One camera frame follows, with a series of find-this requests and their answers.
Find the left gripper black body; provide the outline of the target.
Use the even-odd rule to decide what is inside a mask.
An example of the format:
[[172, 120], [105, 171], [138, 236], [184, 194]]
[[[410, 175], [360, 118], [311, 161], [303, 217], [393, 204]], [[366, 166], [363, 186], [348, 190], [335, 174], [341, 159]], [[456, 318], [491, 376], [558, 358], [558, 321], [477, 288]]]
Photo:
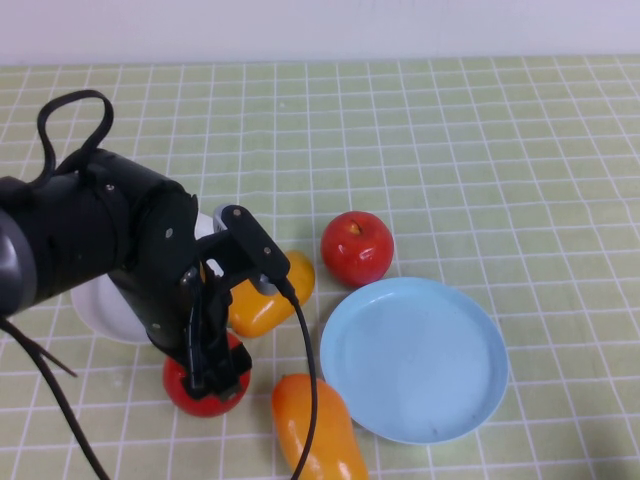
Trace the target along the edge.
[[114, 180], [130, 207], [131, 244], [123, 267], [112, 272], [112, 282], [151, 343], [181, 358], [193, 305], [193, 294], [181, 280], [199, 268], [197, 198], [146, 167], [119, 167]]

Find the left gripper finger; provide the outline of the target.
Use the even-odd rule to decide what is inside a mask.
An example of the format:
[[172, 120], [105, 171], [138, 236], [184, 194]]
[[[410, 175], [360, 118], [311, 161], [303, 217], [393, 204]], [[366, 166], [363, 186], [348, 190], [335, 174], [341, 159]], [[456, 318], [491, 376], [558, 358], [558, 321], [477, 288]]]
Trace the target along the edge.
[[200, 400], [207, 395], [205, 382], [204, 339], [204, 285], [202, 282], [190, 284], [192, 307], [187, 326], [187, 360], [189, 370], [189, 395]]
[[212, 392], [220, 400], [230, 400], [244, 387], [241, 378], [252, 368], [251, 356], [243, 342], [228, 328], [232, 296], [217, 287], [212, 294]]

